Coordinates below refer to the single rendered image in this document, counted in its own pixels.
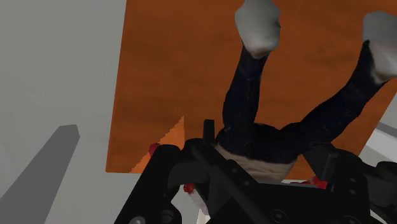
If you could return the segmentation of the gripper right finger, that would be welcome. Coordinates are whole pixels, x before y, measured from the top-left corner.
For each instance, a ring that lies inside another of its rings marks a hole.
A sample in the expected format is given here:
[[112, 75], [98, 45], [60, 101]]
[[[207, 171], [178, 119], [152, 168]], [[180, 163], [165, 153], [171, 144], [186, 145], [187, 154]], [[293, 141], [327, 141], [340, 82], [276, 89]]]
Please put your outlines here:
[[326, 190], [341, 209], [330, 224], [397, 224], [397, 163], [378, 162], [372, 167], [350, 151], [332, 144], [319, 145], [303, 154]]

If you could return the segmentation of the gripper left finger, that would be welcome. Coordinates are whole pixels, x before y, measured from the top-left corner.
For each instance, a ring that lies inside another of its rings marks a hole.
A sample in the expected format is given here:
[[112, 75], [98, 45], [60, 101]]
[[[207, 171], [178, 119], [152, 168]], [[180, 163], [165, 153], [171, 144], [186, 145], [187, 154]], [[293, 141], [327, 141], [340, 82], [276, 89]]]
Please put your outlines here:
[[214, 121], [205, 120], [203, 136], [183, 149], [159, 146], [114, 224], [182, 224], [171, 201], [179, 187], [191, 183], [207, 206], [206, 224], [258, 224], [258, 209], [245, 193], [255, 182], [235, 162], [214, 148]]

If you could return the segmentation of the orange-brown wooden table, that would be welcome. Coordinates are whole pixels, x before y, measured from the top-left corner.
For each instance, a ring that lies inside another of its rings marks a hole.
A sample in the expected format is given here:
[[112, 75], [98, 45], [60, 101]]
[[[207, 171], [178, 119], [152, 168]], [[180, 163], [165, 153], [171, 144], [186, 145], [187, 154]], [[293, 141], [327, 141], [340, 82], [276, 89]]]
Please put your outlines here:
[[[273, 0], [279, 46], [261, 83], [258, 122], [301, 120], [349, 79], [363, 16], [397, 15], [397, 0]], [[241, 42], [234, 13], [243, 0], [127, 0], [106, 170], [130, 172], [149, 146], [181, 146], [202, 123], [221, 128], [223, 100]]]

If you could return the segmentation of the doll with dark trousers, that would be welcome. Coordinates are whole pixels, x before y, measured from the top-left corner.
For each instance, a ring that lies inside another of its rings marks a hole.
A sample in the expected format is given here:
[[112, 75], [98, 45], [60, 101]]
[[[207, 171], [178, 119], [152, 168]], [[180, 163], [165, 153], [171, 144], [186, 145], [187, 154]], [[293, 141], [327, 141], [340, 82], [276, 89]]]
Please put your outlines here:
[[[303, 154], [332, 144], [367, 102], [397, 78], [397, 17], [383, 11], [363, 18], [363, 43], [348, 82], [301, 121], [281, 129], [257, 123], [260, 83], [268, 55], [279, 44], [280, 11], [272, 0], [244, 0], [235, 13], [242, 51], [223, 104], [223, 128], [213, 148], [255, 182], [245, 189], [258, 209], [258, 224], [330, 224], [341, 212]], [[210, 215], [193, 184], [193, 202]]]

